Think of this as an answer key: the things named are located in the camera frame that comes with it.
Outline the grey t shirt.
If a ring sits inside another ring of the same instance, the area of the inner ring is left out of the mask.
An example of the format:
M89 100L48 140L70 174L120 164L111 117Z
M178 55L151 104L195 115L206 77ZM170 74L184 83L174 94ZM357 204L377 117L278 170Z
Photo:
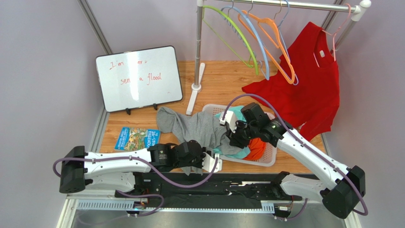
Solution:
M173 133L178 142L195 140L212 152L214 148L221 145L221 138L226 136L227 132L226 127L220 125L219 118L207 112L188 116L168 107L160 107L156 122L162 133Z

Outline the light blue wire hanger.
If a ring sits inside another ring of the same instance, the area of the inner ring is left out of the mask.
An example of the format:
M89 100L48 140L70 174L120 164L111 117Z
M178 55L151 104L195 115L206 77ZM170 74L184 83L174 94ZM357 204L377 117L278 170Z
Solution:
M286 11L285 15L283 16L282 20L279 22L279 24L278 24L277 27L278 27L278 29L279 29L279 35L280 35L280 39L281 39L281 41L282 41L282 45L283 45L284 50L286 51L286 54L287 54L287 57L286 57L285 59L288 61L288 63L290 63L290 57L289 57L288 48L287 48L287 46L286 46L286 44L285 44L283 35L282 35L282 33L281 33L281 26L282 26L282 23L284 22L285 18L287 17L287 15L288 15L288 13L289 13L289 10L290 10L289 1L288 1L288 0L285 0L285 2L286 2L286 5L287 5L287 11ZM298 83L299 83L299 78L298 78L298 76L296 75L296 73L291 73L291 75L294 76L293 85L294 85L294 86L297 86Z

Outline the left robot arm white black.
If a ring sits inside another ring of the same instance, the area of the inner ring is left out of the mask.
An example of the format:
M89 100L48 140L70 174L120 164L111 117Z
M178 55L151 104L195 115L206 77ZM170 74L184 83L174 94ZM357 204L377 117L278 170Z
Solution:
M60 193L77 193L86 187L129 192L135 189L136 172L162 173L184 167L213 171L215 162L211 153L194 140L118 153L87 152L84 146L76 146L55 161L53 171L60 178Z

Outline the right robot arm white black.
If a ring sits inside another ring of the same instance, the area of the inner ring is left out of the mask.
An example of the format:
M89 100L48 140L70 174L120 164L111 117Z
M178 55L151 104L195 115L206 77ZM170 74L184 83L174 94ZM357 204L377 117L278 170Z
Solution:
M365 205L363 169L350 168L324 154L279 116L270 118L258 103L244 106L241 113L244 120L238 120L228 109L220 116L220 125L226 127L231 145L244 147L250 140L259 138L294 157L317 177L313 180L281 172L276 185L285 194L321 202L340 219L354 212L358 203Z

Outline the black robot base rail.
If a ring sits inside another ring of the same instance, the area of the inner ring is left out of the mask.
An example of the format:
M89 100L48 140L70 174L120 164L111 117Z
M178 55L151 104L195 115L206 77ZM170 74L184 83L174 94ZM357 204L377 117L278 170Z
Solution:
M268 209L277 217L290 216L294 203L305 198L285 193L280 186L281 174L218 173L207 174L136 173L135 189L115 191L115 198L134 198L133 208L209 210L259 210L264 202L275 205Z

